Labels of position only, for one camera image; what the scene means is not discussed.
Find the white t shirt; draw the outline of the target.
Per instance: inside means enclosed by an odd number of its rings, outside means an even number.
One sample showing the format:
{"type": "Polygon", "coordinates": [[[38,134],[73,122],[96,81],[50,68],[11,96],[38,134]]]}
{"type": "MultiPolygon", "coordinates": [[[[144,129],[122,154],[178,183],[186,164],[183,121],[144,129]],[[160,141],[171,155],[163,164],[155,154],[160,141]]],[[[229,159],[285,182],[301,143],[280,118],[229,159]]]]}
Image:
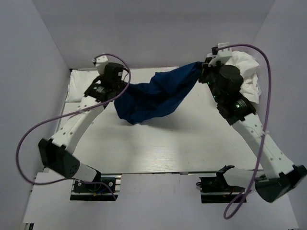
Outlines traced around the white t shirt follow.
{"type": "Polygon", "coordinates": [[[243,94],[250,102],[259,103],[259,88],[257,68],[259,63],[253,56],[241,51],[233,51],[232,57],[227,61],[227,65],[232,65],[240,70],[243,77],[240,93],[243,94]]]}
{"type": "Polygon", "coordinates": [[[84,92],[98,75],[98,71],[96,70],[72,70],[65,102],[80,102],[84,96],[84,92]]]}

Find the blue t shirt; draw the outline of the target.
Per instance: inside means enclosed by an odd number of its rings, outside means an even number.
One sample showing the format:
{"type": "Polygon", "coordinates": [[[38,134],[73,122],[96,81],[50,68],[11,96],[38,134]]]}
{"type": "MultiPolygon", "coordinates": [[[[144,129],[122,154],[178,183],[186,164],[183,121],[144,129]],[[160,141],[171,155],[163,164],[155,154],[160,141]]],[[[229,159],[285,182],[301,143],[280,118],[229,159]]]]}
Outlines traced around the blue t shirt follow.
{"type": "Polygon", "coordinates": [[[173,113],[201,75],[201,62],[157,72],[149,83],[130,84],[114,101],[118,117],[134,125],[173,113]]]}

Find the white folded t shirt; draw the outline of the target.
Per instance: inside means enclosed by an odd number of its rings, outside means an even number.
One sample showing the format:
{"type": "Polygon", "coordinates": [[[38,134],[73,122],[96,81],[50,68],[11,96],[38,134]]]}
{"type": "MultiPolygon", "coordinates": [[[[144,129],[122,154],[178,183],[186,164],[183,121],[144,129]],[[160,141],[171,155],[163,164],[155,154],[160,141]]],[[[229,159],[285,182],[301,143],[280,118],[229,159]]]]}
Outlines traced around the white folded t shirt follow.
{"type": "Polygon", "coordinates": [[[84,92],[98,75],[98,71],[96,70],[72,70],[65,102],[80,102],[84,96],[84,92]]]}

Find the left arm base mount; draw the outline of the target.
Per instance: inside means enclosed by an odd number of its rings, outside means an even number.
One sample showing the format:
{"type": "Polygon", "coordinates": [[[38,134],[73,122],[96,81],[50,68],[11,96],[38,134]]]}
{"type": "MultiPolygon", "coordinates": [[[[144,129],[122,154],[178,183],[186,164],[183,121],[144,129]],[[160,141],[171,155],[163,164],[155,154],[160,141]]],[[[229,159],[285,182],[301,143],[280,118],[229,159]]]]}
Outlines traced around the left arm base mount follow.
{"type": "Polygon", "coordinates": [[[101,181],[105,183],[112,193],[102,184],[84,184],[82,182],[73,182],[71,188],[71,201],[115,201],[119,195],[121,174],[102,175],[101,181]]]}

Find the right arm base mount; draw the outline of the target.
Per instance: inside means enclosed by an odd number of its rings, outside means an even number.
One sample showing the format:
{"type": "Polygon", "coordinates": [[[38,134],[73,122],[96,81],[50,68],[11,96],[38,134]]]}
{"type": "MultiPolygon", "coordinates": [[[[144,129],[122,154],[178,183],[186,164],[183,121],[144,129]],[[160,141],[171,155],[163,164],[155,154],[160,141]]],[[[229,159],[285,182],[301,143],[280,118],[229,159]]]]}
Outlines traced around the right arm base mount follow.
{"type": "Polygon", "coordinates": [[[215,176],[203,176],[199,178],[196,186],[201,192],[202,204],[226,204],[243,191],[243,187],[231,185],[226,181],[224,174],[229,174],[233,165],[224,166],[215,173],[215,176]]]}

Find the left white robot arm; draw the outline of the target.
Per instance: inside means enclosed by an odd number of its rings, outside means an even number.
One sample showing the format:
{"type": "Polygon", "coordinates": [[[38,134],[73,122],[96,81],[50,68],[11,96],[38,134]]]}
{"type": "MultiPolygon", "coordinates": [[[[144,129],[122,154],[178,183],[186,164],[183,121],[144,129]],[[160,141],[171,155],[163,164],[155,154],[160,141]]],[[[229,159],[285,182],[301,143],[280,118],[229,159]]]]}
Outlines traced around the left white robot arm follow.
{"type": "Polygon", "coordinates": [[[122,64],[101,57],[94,63],[99,74],[84,91],[79,103],[80,112],[70,116],[50,139],[43,138],[38,144],[44,166],[66,179],[85,182],[90,191],[101,187],[101,173],[81,163],[73,153],[90,124],[108,105],[108,100],[119,95],[126,86],[121,79],[125,70],[122,64]]]}

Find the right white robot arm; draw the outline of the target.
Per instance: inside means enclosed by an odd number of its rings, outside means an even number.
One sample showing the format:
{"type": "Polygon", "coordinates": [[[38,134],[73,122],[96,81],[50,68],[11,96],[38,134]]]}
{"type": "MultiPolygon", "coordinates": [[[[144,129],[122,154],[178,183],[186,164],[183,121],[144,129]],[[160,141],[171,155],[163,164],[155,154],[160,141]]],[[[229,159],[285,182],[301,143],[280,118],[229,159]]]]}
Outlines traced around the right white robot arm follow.
{"type": "Polygon", "coordinates": [[[202,64],[199,82],[208,85],[220,115],[247,143],[262,171],[228,165],[216,173],[216,184],[222,191],[233,186],[246,193],[255,191],[272,203],[293,190],[306,177],[307,169],[296,166],[283,154],[267,132],[268,117],[262,123],[252,102],[240,92],[243,77],[237,67],[226,64],[232,57],[232,47],[229,43],[212,47],[202,64]]]}

